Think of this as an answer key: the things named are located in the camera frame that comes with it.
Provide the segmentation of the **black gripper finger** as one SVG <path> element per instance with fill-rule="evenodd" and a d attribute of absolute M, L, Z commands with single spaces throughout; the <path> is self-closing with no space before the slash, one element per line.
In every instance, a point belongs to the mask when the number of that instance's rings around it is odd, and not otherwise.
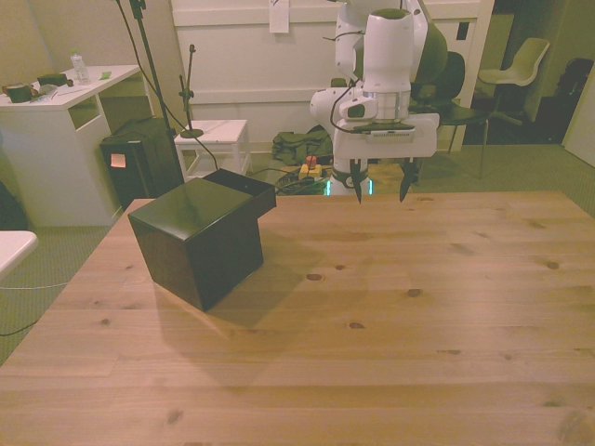
<path fill-rule="evenodd" d="M 358 202 L 362 202 L 362 182 L 368 178 L 368 169 L 362 159 L 350 160 L 350 177 Z"/>
<path fill-rule="evenodd" d="M 417 158 L 407 158 L 403 161 L 401 165 L 403 171 L 403 180 L 400 186 L 400 201 L 402 202 L 409 191 L 409 188 L 412 184 L 418 182 L 419 177 L 419 167 L 417 163 Z"/>

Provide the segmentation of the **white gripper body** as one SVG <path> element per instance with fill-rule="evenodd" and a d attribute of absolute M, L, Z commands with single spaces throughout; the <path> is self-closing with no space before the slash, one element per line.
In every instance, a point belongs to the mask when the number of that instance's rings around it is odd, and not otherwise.
<path fill-rule="evenodd" d="M 438 113 L 411 114 L 391 128 L 346 133 L 335 130 L 336 160 L 431 157 L 437 149 Z"/>

